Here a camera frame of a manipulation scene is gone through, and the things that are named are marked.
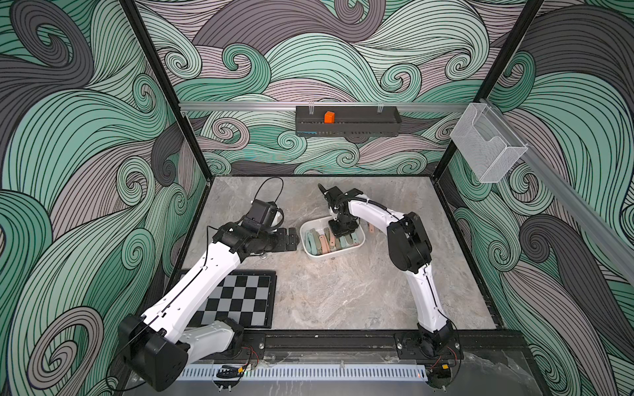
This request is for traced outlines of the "white storage box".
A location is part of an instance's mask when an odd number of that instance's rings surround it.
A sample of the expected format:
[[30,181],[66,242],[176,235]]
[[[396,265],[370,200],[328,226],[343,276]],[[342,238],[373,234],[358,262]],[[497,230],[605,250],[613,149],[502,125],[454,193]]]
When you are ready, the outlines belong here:
[[361,227],[351,234],[335,237],[330,227],[331,217],[323,217],[305,222],[300,227],[300,241],[311,260],[325,260],[342,256],[360,249],[366,241]]

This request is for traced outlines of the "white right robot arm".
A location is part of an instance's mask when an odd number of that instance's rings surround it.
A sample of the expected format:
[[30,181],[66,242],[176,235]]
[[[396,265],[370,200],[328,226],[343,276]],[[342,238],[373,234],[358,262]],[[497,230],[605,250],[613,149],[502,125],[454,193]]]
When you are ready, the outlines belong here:
[[329,207],[335,237],[352,234],[361,220],[386,235],[389,258],[405,274],[414,298],[419,348],[424,356],[438,357],[451,341],[454,326],[442,310],[431,265],[433,248],[419,215],[390,209],[358,189],[343,192],[321,184],[318,188]]

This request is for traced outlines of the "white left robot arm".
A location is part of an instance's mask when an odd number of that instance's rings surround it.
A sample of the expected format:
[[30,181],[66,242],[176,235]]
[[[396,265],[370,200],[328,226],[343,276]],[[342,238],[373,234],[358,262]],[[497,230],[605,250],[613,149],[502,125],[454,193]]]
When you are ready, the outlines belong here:
[[190,329],[190,320],[246,258],[294,252],[298,242],[294,228],[255,233],[236,223],[224,224],[167,295],[141,315],[129,314],[120,322],[117,356],[145,384],[161,392],[189,364],[216,353],[239,355],[243,351],[242,325],[227,318]]

